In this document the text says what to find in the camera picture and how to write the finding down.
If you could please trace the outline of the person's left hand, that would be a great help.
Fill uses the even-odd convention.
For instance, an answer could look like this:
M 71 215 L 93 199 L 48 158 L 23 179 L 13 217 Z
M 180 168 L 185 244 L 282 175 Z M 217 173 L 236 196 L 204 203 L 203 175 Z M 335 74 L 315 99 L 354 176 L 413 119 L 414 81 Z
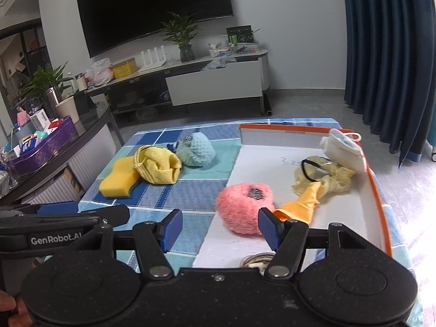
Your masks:
M 7 314 L 7 320 L 1 322 L 1 326 L 8 327 L 30 327 L 33 325 L 27 306 L 22 296 L 13 297 L 1 291 L 1 314 Z

